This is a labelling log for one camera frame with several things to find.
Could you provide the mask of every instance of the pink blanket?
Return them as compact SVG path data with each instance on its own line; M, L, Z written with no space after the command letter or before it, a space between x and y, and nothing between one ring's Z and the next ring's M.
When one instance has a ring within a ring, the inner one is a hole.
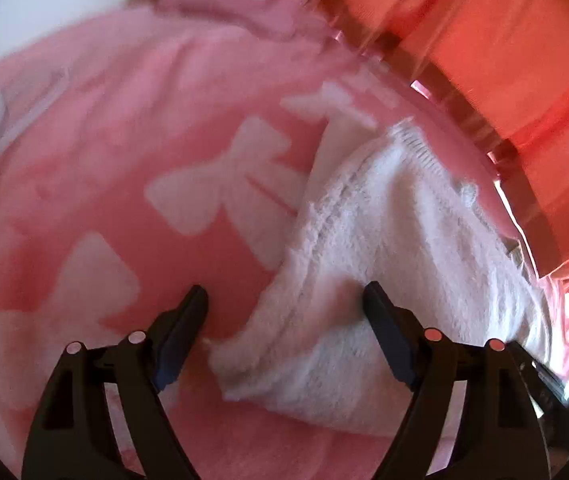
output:
M68 342L113 344L193 283L210 294L204 336L244 325L279 264L327 100L381 124L415 117L514 233L471 144L420 95L391 79L390 90L337 44L258 40L144 6L12 56L0 85L30 62L67 67L71 82L0 161L0 457L15 472ZM367 479L389 446L223 402L200 343L162 400L205 479Z

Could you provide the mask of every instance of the white towel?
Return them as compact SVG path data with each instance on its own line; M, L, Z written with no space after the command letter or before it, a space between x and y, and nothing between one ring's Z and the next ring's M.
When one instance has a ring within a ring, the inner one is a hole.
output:
M210 365L226 399L393 436L410 393L363 316L361 294L372 280L454 341L518 339L548 360L539 293L477 215L473 188L448 176L410 120L374 136L333 118L309 185L284 262L246 327L212 343ZM457 431L462 391L445 438Z

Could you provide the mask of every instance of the white bow pattern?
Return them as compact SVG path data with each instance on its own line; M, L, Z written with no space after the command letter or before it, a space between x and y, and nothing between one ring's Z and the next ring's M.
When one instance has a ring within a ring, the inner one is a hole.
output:
M144 195L184 236L202 234L224 206L252 254L265 269L275 270L307 182L307 175L274 162L290 146L291 140L266 121L248 117L226 153L162 175Z
M398 94L380 81L365 65L356 74L342 76L342 80L359 92L371 92L389 110L400 105Z
M339 114L349 116L358 123L375 128L377 121L367 113L356 108L353 96L335 81L325 81L313 94L285 97L280 106L308 123Z
M1 410L26 410L37 405L67 343L79 340L88 348L96 348L120 341L123 334L101 322L124 312L139 292L135 273L102 235L88 232L72 248L52 293L37 310L1 310L0 422ZM165 407L173 404L175 393L172 389L172 398L165 397ZM119 408L112 397L108 399L110 408L117 414ZM116 430L124 433L122 428ZM121 445L123 450L133 448L126 438ZM6 463L14 464L21 446L19 438L13 440L7 431L0 432L0 455Z

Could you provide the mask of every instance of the white dot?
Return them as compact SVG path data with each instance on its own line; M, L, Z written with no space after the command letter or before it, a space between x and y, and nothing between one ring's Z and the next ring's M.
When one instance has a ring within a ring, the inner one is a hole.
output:
M82 350L82 343L78 343L77 341L67 345L67 354L75 355L80 350Z
M142 330L136 330L136 332L132 332L129 334L129 343L134 345L139 345L147 338L146 333Z

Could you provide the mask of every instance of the orange-red fabric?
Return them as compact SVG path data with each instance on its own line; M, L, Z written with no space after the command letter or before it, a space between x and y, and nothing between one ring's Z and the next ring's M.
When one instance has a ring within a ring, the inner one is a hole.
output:
M569 287L569 0L344 1L401 37L409 73L434 63L511 147L503 190L539 275L564 269Z
M569 87L569 0L345 0L404 38L509 138Z

